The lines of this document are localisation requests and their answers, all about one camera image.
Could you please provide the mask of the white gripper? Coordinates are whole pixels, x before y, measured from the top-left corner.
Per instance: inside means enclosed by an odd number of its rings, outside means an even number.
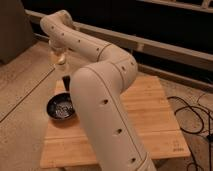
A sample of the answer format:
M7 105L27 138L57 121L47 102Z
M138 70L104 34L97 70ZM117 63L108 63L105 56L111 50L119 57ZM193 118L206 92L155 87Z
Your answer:
M50 40L49 46L51 48L50 51L50 59L53 64L56 64L57 60L64 55L66 57L67 48L60 43Z

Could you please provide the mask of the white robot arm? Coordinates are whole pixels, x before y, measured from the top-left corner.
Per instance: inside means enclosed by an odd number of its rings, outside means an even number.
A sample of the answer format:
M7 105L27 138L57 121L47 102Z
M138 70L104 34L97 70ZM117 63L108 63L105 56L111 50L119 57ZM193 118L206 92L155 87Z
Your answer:
M125 110L121 94L135 81L135 58L120 47L77 31L60 10L40 20L55 56L67 49L90 63L71 77L70 93L80 123L102 171L157 171Z

